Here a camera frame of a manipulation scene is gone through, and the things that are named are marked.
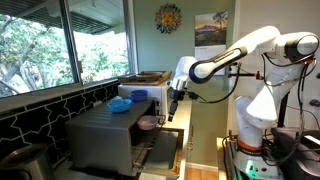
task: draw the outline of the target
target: wall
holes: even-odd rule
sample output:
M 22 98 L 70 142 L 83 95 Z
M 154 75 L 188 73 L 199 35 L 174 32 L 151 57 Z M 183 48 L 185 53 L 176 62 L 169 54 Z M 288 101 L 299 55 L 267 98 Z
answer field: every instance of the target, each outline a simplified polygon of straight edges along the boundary
M 117 95 L 118 85 L 110 82 L 1 112 L 0 160 L 23 146 L 44 143 L 56 163 L 69 151 L 64 122 Z
M 233 42 L 234 0 L 134 0 L 133 3 L 139 71 L 165 70 L 174 75 L 182 56 L 194 56 L 195 15 L 228 11 L 227 46 Z M 181 26 L 171 34 L 161 34 L 155 23 L 156 12 L 166 3 L 175 4 L 182 14 Z M 188 90 L 207 100 L 217 100 L 228 92 L 228 78 L 214 77 L 203 85 L 190 83 Z M 227 101 L 211 105 L 192 103 L 192 163 L 217 166 L 216 137 L 224 137 L 226 133 L 227 107 Z
M 277 27 L 281 34 L 309 31 L 320 36 L 320 11 L 318 9 L 320 1 L 318 0 L 240 0 L 237 1 L 236 12 L 236 34 L 238 38 L 266 25 Z M 320 51 L 316 53 L 316 58 L 320 57 Z M 246 57 L 242 60 L 242 69 L 249 72 L 263 72 L 262 59 L 258 53 Z M 309 75 L 305 82 L 304 90 L 304 109 L 308 110 L 319 119 L 319 108 L 310 106 L 311 99 L 320 100 L 320 80 L 316 79 L 316 74 L 320 72 L 317 66 L 312 74 Z M 241 78 L 239 85 L 235 91 L 235 97 L 240 95 L 254 97 L 256 86 L 259 81 L 252 78 Z M 297 86 L 295 86 L 289 95 L 288 105 L 298 108 L 297 103 Z M 236 118 L 234 116 L 234 108 L 229 108 L 228 129 L 237 131 Z M 287 108 L 285 126 L 295 127 L 299 124 L 299 111 Z M 305 113 L 306 125 L 308 129 L 317 128 L 314 117 L 310 113 Z

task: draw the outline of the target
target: wooden floor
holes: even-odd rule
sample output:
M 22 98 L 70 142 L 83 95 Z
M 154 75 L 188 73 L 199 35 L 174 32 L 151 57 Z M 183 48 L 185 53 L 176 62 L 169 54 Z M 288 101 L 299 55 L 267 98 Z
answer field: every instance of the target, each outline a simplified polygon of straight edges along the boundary
M 217 180 L 219 179 L 218 172 L 213 171 L 204 171 L 201 169 L 193 169 L 188 168 L 186 169 L 186 179 L 185 180 Z

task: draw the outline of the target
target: tray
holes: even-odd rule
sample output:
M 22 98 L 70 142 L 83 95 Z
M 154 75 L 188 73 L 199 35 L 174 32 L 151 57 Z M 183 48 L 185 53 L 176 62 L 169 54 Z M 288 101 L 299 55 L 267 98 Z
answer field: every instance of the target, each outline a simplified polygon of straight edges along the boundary
M 139 74 L 119 77 L 120 84 L 156 86 L 169 79 L 171 71 L 142 71 Z

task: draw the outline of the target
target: green wall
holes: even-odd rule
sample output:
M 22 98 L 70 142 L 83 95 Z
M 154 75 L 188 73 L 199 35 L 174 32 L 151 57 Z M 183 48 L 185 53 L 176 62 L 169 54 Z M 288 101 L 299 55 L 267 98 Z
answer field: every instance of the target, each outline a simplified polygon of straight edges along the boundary
M 155 23 L 156 12 L 166 3 L 175 4 L 182 14 L 181 26 L 171 34 L 162 34 Z M 235 0 L 134 0 L 133 7 L 139 72 L 162 70 L 174 75 L 182 56 L 194 56 L 195 15 L 228 11 L 227 46 L 233 41 Z M 228 83 L 226 76 L 216 76 L 202 85 L 190 83 L 188 90 L 217 100 L 227 94 Z M 226 134 L 227 107 L 227 101 L 210 105 L 193 102 L 194 147 L 189 162 L 217 166 L 216 137 Z

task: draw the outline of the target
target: ceiling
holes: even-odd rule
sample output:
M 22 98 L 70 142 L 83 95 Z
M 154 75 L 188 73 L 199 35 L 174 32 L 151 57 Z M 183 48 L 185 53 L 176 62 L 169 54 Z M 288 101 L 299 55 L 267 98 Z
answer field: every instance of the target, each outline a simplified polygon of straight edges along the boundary
M 124 23 L 122 0 L 68 0 L 74 31 L 101 34 Z M 0 13 L 62 28 L 56 0 L 1 0 Z

